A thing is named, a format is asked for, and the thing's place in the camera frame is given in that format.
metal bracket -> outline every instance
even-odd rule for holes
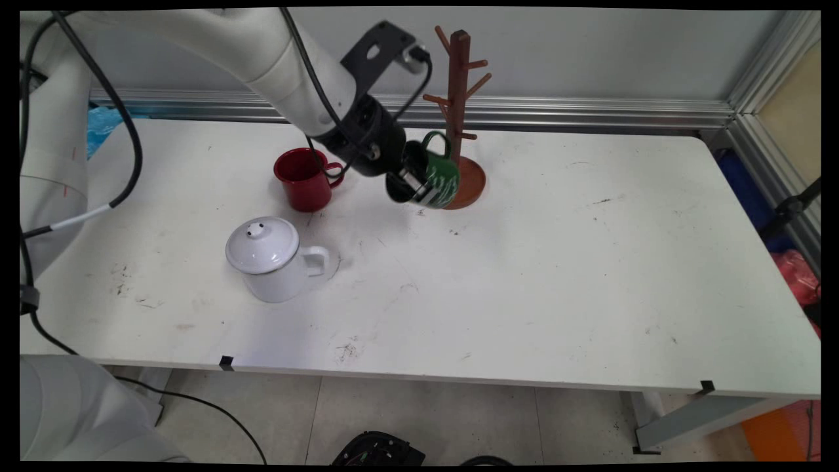
[[[414,36],[388,21],[370,28],[341,59],[341,65],[356,79],[355,102],[367,95],[391,62],[404,62],[403,51],[415,42]]]

floor tile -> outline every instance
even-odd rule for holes
[[[270,464],[303,464],[320,377],[175,370],[166,390],[228,410],[256,438]],[[194,401],[165,396],[158,431],[195,462],[260,463],[230,418]]]
[[[660,456],[634,455],[636,425],[628,394],[537,389],[536,397],[546,464],[754,460],[739,425],[666,447]],[[667,396],[662,402],[670,411],[687,399]]]
[[[324,377],[306,463],[330,464],[364,431],[410,442],[426,454],[423,465],[485,454],[542,463],[530,387]]]

green mug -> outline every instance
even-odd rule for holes
[[[444,155],[428,150],[428,144],[435,136],[446,142]],[[451,143],[443,133],[431,131],[422,143],[405,143],[402,164],[403,169],[399,173],[389,173],[385,181],[388,195],[394,201],[445,208],[455,198],[461,183],[461,172],[451,160]]]

red mug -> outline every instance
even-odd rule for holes
[[[337,162],[327,164],[326,156],[319,150],[315,152],[325,169],[343,169]],[[309,148],[292,149],[281,155],[274,162],[274,175],[283,182],[285,195],[298,212],[316,212],[325,207],[332,199],[332,189],[344,181],[341,176],[330,183]]]

orange object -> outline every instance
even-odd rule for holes
[[[754,458],[761,462],[803,462],[810,440],[810,401],[792,405],[741,423]],[[821,462],[821,401],[813,401],[813,444],[810,461]]]

